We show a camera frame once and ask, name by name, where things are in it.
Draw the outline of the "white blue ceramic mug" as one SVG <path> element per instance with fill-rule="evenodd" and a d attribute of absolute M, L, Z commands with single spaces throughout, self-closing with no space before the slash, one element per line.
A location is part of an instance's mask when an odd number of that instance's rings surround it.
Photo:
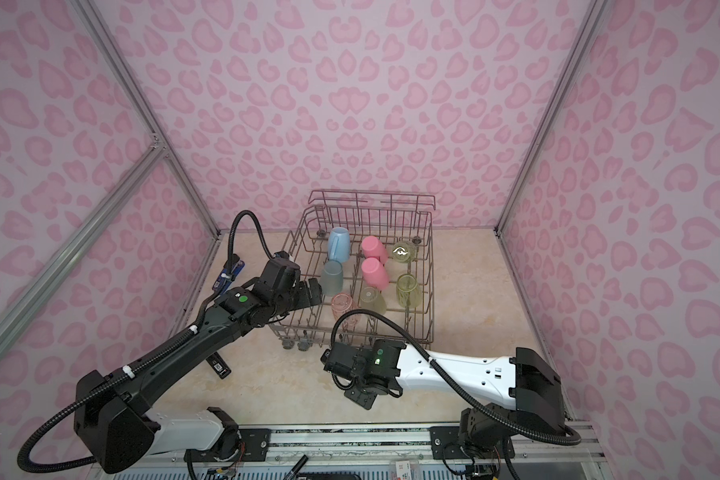
<path fill-rule="evenodd" d="M 335 227 L 331 230 L 327 246 L 327 258 L 343 264 L 351 256 L 351 235 L 344 227 Z"/>

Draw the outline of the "magenta plastic cup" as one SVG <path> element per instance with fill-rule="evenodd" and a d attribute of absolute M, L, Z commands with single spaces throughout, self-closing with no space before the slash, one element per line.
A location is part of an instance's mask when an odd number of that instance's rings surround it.
<path fill-rule="evenodd" d="M 384 265 L 377 258 L 369 257 L 364 259 L 361 265 L 361 271 L 363 280 L 369 287 L 383 291 L 390 284 L 389 275 Z"/>

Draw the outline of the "bright green translucent cup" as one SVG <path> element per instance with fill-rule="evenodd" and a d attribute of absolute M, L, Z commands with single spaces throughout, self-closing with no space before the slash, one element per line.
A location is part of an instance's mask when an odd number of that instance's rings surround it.
<path fill-rule="evenodd" d="M 396 281 L 398 304 L 404 309 L 415 309 L 423 301 L 423 291 L 416 277 L 410 273 L 402 274 Z"/>

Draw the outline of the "pink plastic cup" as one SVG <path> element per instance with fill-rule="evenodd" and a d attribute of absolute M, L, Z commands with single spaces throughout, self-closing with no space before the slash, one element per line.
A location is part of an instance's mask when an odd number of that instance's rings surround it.
<path fill-rule="evenodd" d="M 361 241 L 361 250 L 365 258 L 375 258 L 382 265 L 388 260 L 388 253 L 384 243 L 376 236 L 366 236 Z"/>

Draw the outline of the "teal translucent cup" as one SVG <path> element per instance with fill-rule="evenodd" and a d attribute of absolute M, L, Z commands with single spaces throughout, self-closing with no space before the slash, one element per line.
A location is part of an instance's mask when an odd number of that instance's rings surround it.
<path fill-rule="evenodd" d="M 326 298 L 333 297 L 343 290 L 343 265 L 336 260 L 328 260 L 323 265 L 319 283 Z"/>

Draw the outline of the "light pink translucent cup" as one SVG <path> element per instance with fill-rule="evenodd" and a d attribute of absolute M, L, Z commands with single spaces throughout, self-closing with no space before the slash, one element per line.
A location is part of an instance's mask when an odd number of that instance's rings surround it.
<path fill-rule="evenodd" d="M 331 310 L 335 320 L 338 320 L 342 315 L 355 309 L 357 309 L 357 303 L 353 297 L 346 292 L 340 292 L 331 299 Z M 340 329 L 342 331 L 353 331 L 358 320 L 358 315 L 351 315 L 340 325 Z"/>

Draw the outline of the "olive translucent cup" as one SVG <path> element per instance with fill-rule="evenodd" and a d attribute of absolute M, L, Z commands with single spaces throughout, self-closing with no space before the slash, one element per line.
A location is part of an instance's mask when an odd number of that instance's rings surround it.
<path fill-rule="evenodd" d="M 380 315 L 385 315 L 387 311 L 387 304 L 382 292 L 372 286 L 365 286 L 361 289 L 358 306 L 361 309 L 373 311 Z"/>

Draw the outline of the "yellow-green translucent cup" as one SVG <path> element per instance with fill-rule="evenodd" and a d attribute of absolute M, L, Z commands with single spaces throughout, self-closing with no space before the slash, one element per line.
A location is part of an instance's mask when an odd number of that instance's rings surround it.
<path fill-rule="evenodd" d="M 397 241 L 390 249 L 389 258 L 401 264 L 412 263 L 417 256 L 418 247 L 412 241 Z"/>

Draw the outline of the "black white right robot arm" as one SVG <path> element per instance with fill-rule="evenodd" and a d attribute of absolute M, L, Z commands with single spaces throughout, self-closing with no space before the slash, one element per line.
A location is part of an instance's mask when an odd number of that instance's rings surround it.
<path fill-rule="evenodd" d="M 442 354 L 416 342 L 381 339 L 360 347 L 336 342 L 321 356 L 347 399 L 370 409 L 380 396 L 409 390 L 451 391 L 468 407 L 457 446 L 477 453 L 519 435 L 572 447 L 580 434 L 566 423 L 560 375 L 534 350 L 493 358 Z"/>

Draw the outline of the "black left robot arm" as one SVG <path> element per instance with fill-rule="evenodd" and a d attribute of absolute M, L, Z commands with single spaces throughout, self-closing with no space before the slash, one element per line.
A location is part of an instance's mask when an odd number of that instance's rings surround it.
<path fill-rule="evenodd" d="M 269 260 L 260 276 L 228 289 L 198 320 L 154 350 L 108 375 L 93 370 L 83 376 L 75 391 L 84 403 L 74 413 L 76 435 L 108 474 L 171 450 L 195 450 L 206 460 L 238 456 L 238 426 L 221 408 L 209 407 L 184 426 L 179 419 L 158 419 L 154 404 L 224 346 L 322 300 L 318 280 L 301 279 L 296 263 Z"/>

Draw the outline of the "blue stapler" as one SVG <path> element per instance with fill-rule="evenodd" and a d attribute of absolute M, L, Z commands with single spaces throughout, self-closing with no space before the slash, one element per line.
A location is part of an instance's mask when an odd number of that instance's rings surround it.
<path fill-rule="evenodd" d="M 212 286 L 213 292 L 217 294 L 223 294 L 226 292 L 244 267 L 245 262 L 241 260 L 237 254 L 233 254 L 225 261 L 224 267 L 217 276 Z"/>

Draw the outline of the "black stapler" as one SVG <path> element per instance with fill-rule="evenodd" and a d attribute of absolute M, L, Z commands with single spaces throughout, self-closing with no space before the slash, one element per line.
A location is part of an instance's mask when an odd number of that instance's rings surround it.
<path fill-rule="evenodd" d="M 206 362 L 220 379 L 225 379 L 231 374 L 230 367 L 218 352 L 209 355 Z"/>

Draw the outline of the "black marker pen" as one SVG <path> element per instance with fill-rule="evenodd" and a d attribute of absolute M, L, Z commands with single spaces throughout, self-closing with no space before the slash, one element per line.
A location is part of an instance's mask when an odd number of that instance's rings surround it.
<path fill-rule="evenodd" d="M 289 473 L 286 476 L 287 480 L 295 480 L 300 471 L 303 469 L 305 464 L 308 462 L 309 457 L 307 455 L 302 455 L 301 458 L 297 461 L 297 463 L 291 468 Z"/>

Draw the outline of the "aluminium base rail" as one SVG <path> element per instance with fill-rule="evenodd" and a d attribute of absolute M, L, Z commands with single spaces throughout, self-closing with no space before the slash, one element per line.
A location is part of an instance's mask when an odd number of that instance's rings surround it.
<path fill-rule="evenodd" d="M 610 479 L 604 450 L 588 423 L 576 422 L 582 441 L 549 445 L 522 436 L 508 447 L 477 453 L 457 446 L 455 423 L 324 424 L 250 426 L 242 431 L 239 462 L 187 463 L 181 452 L 150 456 L 119 473 L 121 479 L 285 479 L 302 455 L 296 479 Z"/>

